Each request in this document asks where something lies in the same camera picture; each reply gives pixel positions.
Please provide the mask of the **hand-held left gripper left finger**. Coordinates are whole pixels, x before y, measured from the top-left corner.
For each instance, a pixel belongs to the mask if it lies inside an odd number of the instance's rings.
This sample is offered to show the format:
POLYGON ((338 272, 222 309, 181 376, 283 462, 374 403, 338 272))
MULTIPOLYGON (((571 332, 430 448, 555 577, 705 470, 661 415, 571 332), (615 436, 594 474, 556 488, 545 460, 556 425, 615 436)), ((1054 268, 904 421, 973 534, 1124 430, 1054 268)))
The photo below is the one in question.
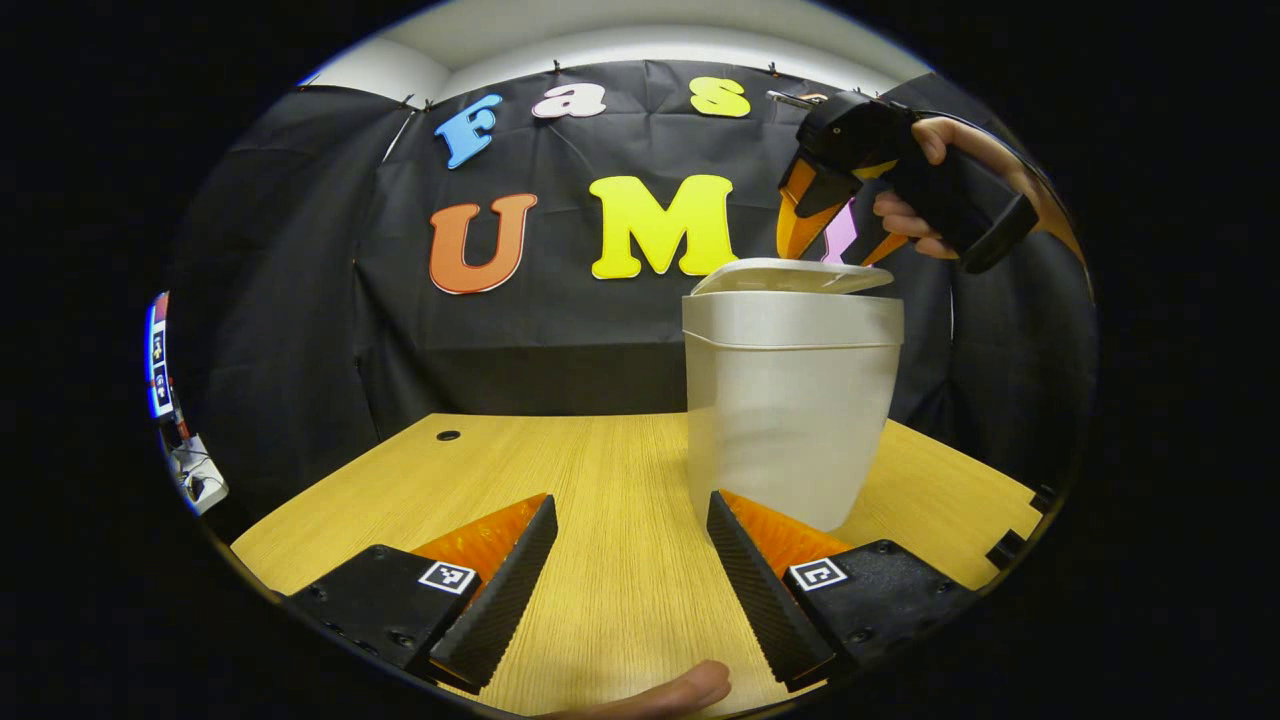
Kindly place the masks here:
POLYGON ((471 694, 492 682, 558 536, 553 495, 524 498, 413 551, 371 544, 285 596, 367 656, 471 694))

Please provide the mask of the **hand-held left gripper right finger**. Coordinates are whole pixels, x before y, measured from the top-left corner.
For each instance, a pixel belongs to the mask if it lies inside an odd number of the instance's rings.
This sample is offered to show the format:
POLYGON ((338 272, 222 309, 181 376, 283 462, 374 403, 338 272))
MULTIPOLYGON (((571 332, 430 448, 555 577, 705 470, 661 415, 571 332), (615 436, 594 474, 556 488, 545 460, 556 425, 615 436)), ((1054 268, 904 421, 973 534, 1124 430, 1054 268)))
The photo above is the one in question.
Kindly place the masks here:
POLYGON ((710 493, 707 533, 774 679, 790 692, 874 667, 974 605, 977 592, 892 542, 776 561, 745 507, 710 493))

